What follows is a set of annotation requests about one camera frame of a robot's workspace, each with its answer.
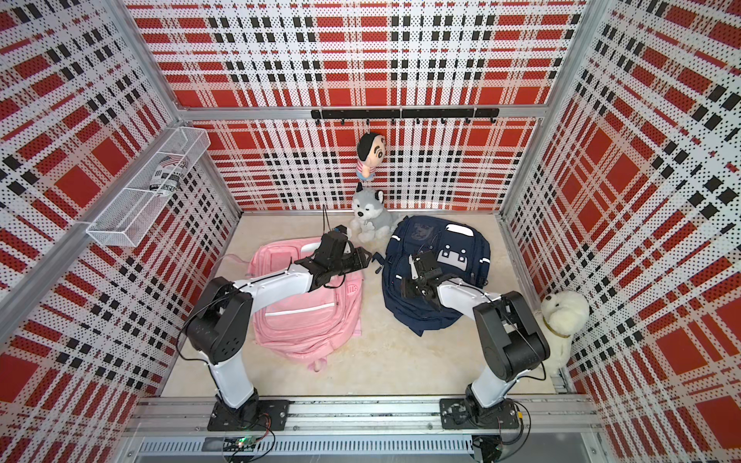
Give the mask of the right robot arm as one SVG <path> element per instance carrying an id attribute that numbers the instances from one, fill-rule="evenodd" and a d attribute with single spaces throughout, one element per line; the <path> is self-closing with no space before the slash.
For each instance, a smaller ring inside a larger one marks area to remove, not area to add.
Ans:
<path id="1" fill-rule="evenodd" d="M 544 365 L 550 346 L 533 311 L 516 292 L 493 295 L 445 274 L 431 252 L 409 258 L 403 296 L 420 296 L 436 309 L 451 309 L 476 322 L 486 368 L 470 385 L 476 407 L 490 409 L 531 370 Z"/>

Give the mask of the green circuit board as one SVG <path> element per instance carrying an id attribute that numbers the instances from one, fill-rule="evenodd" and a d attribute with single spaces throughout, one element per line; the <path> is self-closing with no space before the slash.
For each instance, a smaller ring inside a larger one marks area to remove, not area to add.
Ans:
<path id="1" fill-rule="evenodd" d="M 242 453 L 254 451 L 260 440 L 254 436 L 227 437 L 223 441 L 224 453 Z"/>

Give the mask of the black wall hook rail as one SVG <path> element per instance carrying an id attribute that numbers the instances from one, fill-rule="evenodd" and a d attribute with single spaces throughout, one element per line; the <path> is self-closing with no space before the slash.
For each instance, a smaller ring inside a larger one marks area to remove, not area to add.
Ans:
<path id="1" fill-rule="evenodd" d="M 398 119 L 487 119 L 494 120 L 500 115 L 499 108 L 393 108 L 393 109 L 322 109 L 312 110 L 311 117 L 320 120 L 398 120 Z"/>

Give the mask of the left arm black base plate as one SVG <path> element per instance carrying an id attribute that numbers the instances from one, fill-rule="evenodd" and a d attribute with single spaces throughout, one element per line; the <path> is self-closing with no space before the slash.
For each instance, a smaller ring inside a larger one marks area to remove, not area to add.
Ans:
<path id="1" fill-rule="evenodd" d="M 265 426 L 272 431 L 285 429 L 289 416 L 288 400 L 248 399 L 241 407 L 229 407 L 220 397 L 208 422 L 208 431 L 254 430 Z"/>

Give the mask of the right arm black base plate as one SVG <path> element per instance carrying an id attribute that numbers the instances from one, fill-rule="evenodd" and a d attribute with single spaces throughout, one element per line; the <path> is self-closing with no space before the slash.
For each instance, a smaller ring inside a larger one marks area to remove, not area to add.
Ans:
<path id="1" fill-rule="evenodd" d="M 502 431 L 521 428 L 518 411 L 510 399 L 505 399 L 488 408 L 478 405 L 472 397 L 441 399 L 439 411 L 442 428 L 447 430 Z"/>

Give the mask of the striped can in basket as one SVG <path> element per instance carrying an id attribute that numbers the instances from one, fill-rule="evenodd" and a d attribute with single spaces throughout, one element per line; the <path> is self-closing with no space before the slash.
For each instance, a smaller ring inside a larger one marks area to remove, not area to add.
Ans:
<path id="1" fill-rule="evenodd" d="M 179 188 L 187 167 L 184 157 L 168 155 L 161 158 L 152 174 L 149 190 L 161 197 L 172 195 Z"/>

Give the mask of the white fluffy plush dog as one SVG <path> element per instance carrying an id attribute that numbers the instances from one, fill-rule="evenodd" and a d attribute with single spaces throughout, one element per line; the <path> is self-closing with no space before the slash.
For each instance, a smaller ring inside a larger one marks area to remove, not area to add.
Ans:
<path id="1" fill-rule="evenodd" d="M 550 355 L 543 361 L 549 376 L 557 375 L 567 365 L 573 338 L 589 318 L 588 300 L 578 292 L 562 291 L 544 297 L 536 312 L 536 322 L 550 349 Z"/>

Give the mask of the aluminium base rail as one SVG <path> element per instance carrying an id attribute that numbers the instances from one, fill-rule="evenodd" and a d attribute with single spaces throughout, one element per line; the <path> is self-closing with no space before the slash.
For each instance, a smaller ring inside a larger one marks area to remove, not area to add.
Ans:
<path id="1" fill-rule="evenodd" d="M 377 395 L 376 397 L 286 397 L 286 410 L 273 412 L 271 430 L 289 435 L 452 434 L 472 431 L 517 432 L 519 422 L 532 432 L 591 432 L 601 428 L 592 401 L 584 395 L 513 395 L 516 411 L 506 410 L 498 424 L 475 428 L 461 397 Z M 237 426 L 217 420 L 214 399 L 144 399 L 125 426 L 125 436 L 172 437 L 237 435 L 262 432 L 266 424 Z"/>

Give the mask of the grey husky plush toy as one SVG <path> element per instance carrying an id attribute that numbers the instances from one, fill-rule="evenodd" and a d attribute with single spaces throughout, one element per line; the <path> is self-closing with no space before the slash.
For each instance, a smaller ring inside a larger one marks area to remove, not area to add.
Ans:
<path id="1" fill-rule="evenodd" d="M 403 219 L 385 206 L 381 190 L 357 183 L 351 201 L 353 218 L 349 225 L 349 238 L 361 243 L 389 237 Z"/>

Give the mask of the black-haired hanging doll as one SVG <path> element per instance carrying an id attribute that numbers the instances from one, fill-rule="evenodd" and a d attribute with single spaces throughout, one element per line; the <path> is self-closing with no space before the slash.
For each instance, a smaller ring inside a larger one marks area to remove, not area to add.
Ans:
<path id="1" fill-rule="evenodd" d="M 386 158 L 385 136 L 369 132 L 364 134 L 357 145 L 356 175 L 360 181 L 372 181 L 376 175 L 376 169 Z"/>

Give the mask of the navy blue backpack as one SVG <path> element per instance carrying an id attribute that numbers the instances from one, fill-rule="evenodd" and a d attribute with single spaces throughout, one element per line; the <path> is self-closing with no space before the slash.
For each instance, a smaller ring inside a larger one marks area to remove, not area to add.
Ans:
<path id="1" fill-rule="evenodd" d="M 426 331 L 452 326 L 461 313 L 436 309 L 421 293 L 405 292 L 413 280 L 411 258 L 430 253 L 443 275 L 453 275 L 479 287 L 487 284 L 490 244 L 475 228 L 433 216 L 404 218 L 388 242 L 381 273 L 386 309 L 395 319 L 421 337 Z"/>

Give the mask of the pink backpack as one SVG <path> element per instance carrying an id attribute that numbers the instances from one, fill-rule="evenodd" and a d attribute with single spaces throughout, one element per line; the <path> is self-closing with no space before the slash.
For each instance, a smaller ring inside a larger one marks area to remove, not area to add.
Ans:
<path id="1" fill-rule="evenodd" d="M 290 264 L 309 258 L 320 248 L 320 237 L 274 241 L 260 247 L 249 264 L 250 277 L 285 271 Z M 328 287 L 293 295 L 238 316 L 254 326 L 256 344 L 319 372 L 327 357 L 361 333 L 363 273 L 335 276 Z"/>

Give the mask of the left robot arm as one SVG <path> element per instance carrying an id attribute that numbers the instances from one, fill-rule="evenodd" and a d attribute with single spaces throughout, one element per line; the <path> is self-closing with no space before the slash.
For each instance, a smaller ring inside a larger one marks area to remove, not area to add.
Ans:
<path id="1" fill-rule="evenodd" d="M 372 253 L 354 246 L 337 229 L 304 246 L 299 256 L 284 268 L 257 278 L 211 280 L 183 327 L 210 369 L 218 399 L 232 411 L 249 408 L 259 397 L 242 362 L 253 316 L 291 297 L 305 299 L 320 289 L 348 289 L 349 277 L 360 277 L 372 261 Z"/>

